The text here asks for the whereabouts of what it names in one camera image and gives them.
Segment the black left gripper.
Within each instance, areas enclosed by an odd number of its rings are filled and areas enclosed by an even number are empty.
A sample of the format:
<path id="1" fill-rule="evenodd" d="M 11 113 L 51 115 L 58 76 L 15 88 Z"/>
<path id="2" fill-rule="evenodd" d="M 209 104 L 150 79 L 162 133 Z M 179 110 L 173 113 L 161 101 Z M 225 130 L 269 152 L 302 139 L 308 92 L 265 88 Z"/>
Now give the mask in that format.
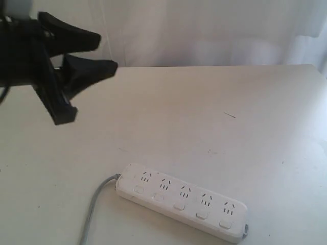
<path id="1" fill-rule="evenodd" d="M 1 87 L 4 88 L 1 100 L 11 87 L 30 85 L 54 124 L 69 124 L 75 121 L 78 112 L 69 99 L 113 77 L 118 63 L 68 55 L 96 50 L 100 34 L 69 25 L 48 12 L 39 12 L 38 21 L 1 18 Z M 50 60 L 62 54 L 67 54 L 61 66 L 65 94 Z"/>

